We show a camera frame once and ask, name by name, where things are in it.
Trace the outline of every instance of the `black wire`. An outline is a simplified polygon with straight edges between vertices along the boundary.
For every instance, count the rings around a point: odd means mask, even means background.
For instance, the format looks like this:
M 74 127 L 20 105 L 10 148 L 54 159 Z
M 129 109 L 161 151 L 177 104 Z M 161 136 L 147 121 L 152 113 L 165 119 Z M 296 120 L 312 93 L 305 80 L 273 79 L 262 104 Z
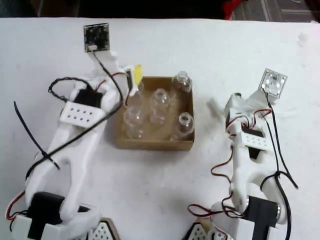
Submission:
M 86 81 L 86 80 L 83 80 L 81 78 L 77 78 L 77 77 L 69 77 L 69 76 L 66 76 L 64 78 L 57 78 L 56 80 L 54 80 L 49 88 L 48 88 L 48 93 L 52 94 L 54 97 L 64 101 L 65 103 L 68 101 L 68 99 L 65 97 L 65 96 L 59 96 L 58 94 L 56 94 L 54 91 L 53 91 L 53 87 L 54 85 L 56 85 L 58 82 L 62 82 L 62 81 L 78 81 L 78 82 L 83 82 L 84 84 L 86 84 L 86 86 L 90 89 L 90 90 L 93 90 L 93 88 L 90 86 L 90 84 Z
M 270 138 L 271 138 L 271 142 L 272 142 L 272 146 L 273 146 L 273 151 L 274 151 L 274 155 L 275 155 L 275 160 L 276 160 L 276 171 L 278 172 L 279 171 L 279 160 L 278 160 L 278 155 L 277 155 L 276 146 L 275 146 L 275 142 L 274 142 L 274 137 L 272 136 L 270 125 L 269 125 L 267 119 L 265 118 L 265 116 L 263 114 L 261 114 L 261 115 L 262 115 L 263 119 L 265 120 L 266 125 L 268 127 L 268 131 L 270 134 Z
M 272 113 L 271 113 L 272 114 L 272 121 L 273 121 L 273 125 L 274 125 L 275 139 L 276 139 L 276 143 L 277 143 L 277 147 L 278 147 L 279 156 L 280 156 L 281 162 L 285 168 L 285 171 L 291 176 L 289 169 L 287 168 L 287 165 L 286 165 L 284 158 L 282 156 L 282 153 L 281 153 L 280 141 L 279 141 L 279 135 L 278 135 L 278 129 L 277 129 L 277 123 L 276 123 L 276 115 L 275 115 L 275 111 L 274 111 L 271 103 L 268 100 L 268 93 L 267 92 L 265 93 L 265 97 L 266 97 L 266 101 L 268 103 L 269 108 L 271 108 L 271 110 L 272 110 Z
M 283 159 L 283 156 L 281 154 L 275 112 L 274 112 L 274 109 L 272 108 L 271 103 L 268 100 L 268 93 L 266 93 L 266 92 L 264 92 L 264 93 L 265 93 L 267 104 L 268 104 L 269 108 L 271 108 L 271 110 L 272 110 L 272 120 L 273 120 L 273 125 L 274 125 L 274 131 L 275 131 L 275 137 L 276 137 L 276 142 L 277 142 L 277 146 L 278 146 L 278 151 L 279 151 L 279 155 L 280 155 L 280 158 L 281 158 L 281 162 L 282 162 L 286 172 L 283 172 L 283 171 L 279 170 L 279 160 L 278 160 L 278 156 L 277 156 L 277 152 L 276 152 L 275 142 L 273 141 L 273 137 L 272 137 L 272 133 L 271 133 L 271 129 L 270 129 L 269 123 L 266 120 L 266 118 L 263 117 L 264 120 L 266 121 L 266 124 L 268 126 L 268 130 L 269 130 L 269 133 L 270 133 L 272 146 L 273 146 L 273 150 L 274 150 L 274 154 L 275 154 L 275 159 L 277 161 L 277 171 L 274 174 L 272 174 L 270 176 L 267 176 L 265 179 L 263 179 L 263 181 L 261 182 L 261 185 L 260 185 L 260 190 L 262 191 L 263 185 L 265 184 L 265 182 L 268 179 L 274 177 L 275 183 L 276 183 L 276 185 L 277 185 L 277 187 L 278 187 L 278 189 L 279 189 L 279 191 L 281 193 L 281 196 L 282 196 L 284 204 L 285 204 L 286 217 L 287 217 L 287 228 L 286 228 L 285 240 L 289 240 L 290 236 L 291 236 L 291 228 L 292 228 L 292 214 L 291 214 L 291 208 L 290 208 L 290 204 L 289 204 L 288 198 L 286 196 L 286 193 L 285 193 L 283 187 L 281 186 L 281 183 L 279 182 L 280 175 L 281 174 L 285 175 L 292 182 L 292 184 L 294 185 L 294 187 L 296 189 L 298 189 L 299 187 L 295 183 L 295 181 L 293 180 L 292 176 L 290 175 L 290 172 L 289 172 L 289 170 L 288 170 L 288 168 L 287 168 L 287 166 L 285 164 L 285 161 Z
M 23 211 L 17 211 L 14 214 L 21 214 L 21 215 L 27 215 L 28 210 L 23 210 Z M 12 224 L 14 223 L 14 221 L 16 220 L 16 218 L 12 219 L 9 225 L 9 230 L 10 232 L 12 232 Z
M 37 148 L 41 151 L 41 154 L 46 157 L 48 156 L 48 154 L 42 149 L 42 147 L 39 145 L 39 143 L 36 141 L 36 139 L 34 138 L 34 136 L 32 135 L 31 131 L 29 130 L 24 118 L 22 117 L 19 109 L 18 109 L 18 106 L 17 106 L 17 103 L 16 101 L 13 102 L 13 105 L 14 105 L 14 110 L 15 110 L 15 113 L 17 114 L 20 122 L 22 123 L 26 133 L 29 135 L 29 137 L 31 138 L 31 140 L 33 141 L 33 143 L 37 146 Z M 59 165 L 49 156 L 47 159 L 49 159 L 55 166 L 57 169 L 60 170 L 60 167 Z
M 276 183 L 277 187 L 279 188 L 279 191 L 280 191 L 282 198 L 284 200 L 284 205 L 285 205 L 285 210 L 286 210 L 286 219 L 287 219 L 285 240 L 289 240 L 290 235 L 291 235 L 291 226 L 292 226 L 291 208 L 290 208 L 290 204 L 289 204 L 288 198 L 286 196 L 286 193 L 279 182 L 279 175 L 274 176 L 274 180 L 275 180 L 275 183 Z
M 111 80 L 113 81 L 115 87 L 117 88 L 119 95 L 120 95 L 120 100 L 118 102 L 117 105 L 114 106 L 114 108 L 101 120 L 99 120 L 98 122 L 96 122 L 95 124 L 93 124 L 91 127 L 87 128 L 86 130 L 84 130 L 82 133 L 80 133 L 78 136 L 76 136 L 75 138 L 71 139 L 70 141 L 66 142 L 65 144 L 61 145 L 60 147 L 56 148 L 55 150 L 53 150 L 52 152 L 48 153 L 46 156 L 44 156 L 42 159 L 38 160 L 37 162 L 35 162 L 27 171 L 25 179 L 27 180 L 27 178 L 30 176 L 30 174 L 32 173 L 32 171 L 39 165 L 41 164 L 43 161 L 45 161 L 47 158 L 51 157 L 52 155 L 56 154 L 57 152 L 59 152 L 60 150 L 64 149 L 65 147 L 67 147 L 68 145 L 72 144 L 73 142 L 77 141 L 78 139 L 80 139 L 83 135 L 87 134 L 88 132 L 90 132 L 92 129 L 94 129 L 96 126 L 100 125 L 101 123 L 103 123 L 104 121 L 106 121 L 107 119 L 109 119 L 112 115 L 114 115 L 123 105 L 124 102 L 124 96 L 123 93 L 121 92 L 121 89 L 118 85 L 118 83 L 116 82 L 116 80 L 114 79 L 114 77 L 111 75 L 111 73 L 105 68 L 105 66 L 100 62 L 100 60 L 97 58 L 95 52 L 93 52 L 93 56 L 95 57 L 95 59 L 99 62 L 100 66 L 102 67 L 103 71 L 111 78 Z

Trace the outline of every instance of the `yellow tape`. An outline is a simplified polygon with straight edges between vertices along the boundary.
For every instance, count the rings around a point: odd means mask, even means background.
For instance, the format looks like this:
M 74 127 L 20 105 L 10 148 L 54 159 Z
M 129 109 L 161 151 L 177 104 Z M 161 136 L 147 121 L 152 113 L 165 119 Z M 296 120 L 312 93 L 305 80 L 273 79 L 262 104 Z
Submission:
M 134 82 L 135 82 L 135 84 L 139 85 L 142 81 L 143 76 L 144 76 L 142 73 L 142 65 L 135 66 L 133 73 L 134 73 Z

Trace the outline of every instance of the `white plastic bracket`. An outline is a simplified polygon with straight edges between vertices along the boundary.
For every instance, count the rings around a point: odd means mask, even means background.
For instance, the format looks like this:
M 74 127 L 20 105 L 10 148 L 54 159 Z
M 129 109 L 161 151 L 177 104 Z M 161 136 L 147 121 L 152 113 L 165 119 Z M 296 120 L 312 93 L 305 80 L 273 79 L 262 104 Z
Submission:
M 89 128 L 105 116 L 101 108 L 68 101 L 59 121 L 78 127 Z
M 263 151 L 273 151 L 272 143 L 268 138 L 256 136 L 243 131 L 241 131 L 239 135 L 240 136 L 237 136 L 235 140 L 237 146 L 250 147 Z

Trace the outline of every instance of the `red object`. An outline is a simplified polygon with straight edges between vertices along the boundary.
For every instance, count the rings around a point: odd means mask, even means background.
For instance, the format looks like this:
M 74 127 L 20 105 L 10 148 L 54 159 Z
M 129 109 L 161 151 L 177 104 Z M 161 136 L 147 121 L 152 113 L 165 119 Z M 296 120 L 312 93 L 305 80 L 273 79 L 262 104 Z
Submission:
M 229 0 L 223 3 L 223 10 L 226 20 L 229 20 L 231 18 L 232 12 L 235 10 L 236 6 L 240 4 L 242 1 L 243 0 Z

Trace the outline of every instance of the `dark background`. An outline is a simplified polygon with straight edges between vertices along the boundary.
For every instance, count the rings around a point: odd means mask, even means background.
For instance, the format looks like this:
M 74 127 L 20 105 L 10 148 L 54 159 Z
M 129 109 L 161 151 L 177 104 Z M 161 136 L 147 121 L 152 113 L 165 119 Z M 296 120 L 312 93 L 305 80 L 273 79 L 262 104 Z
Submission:
M 0 0 L 0 17 L 204 18 L 224 19 L 223 0 Z M 320 0 L 244 0 L 232 20 L 320 20 Z

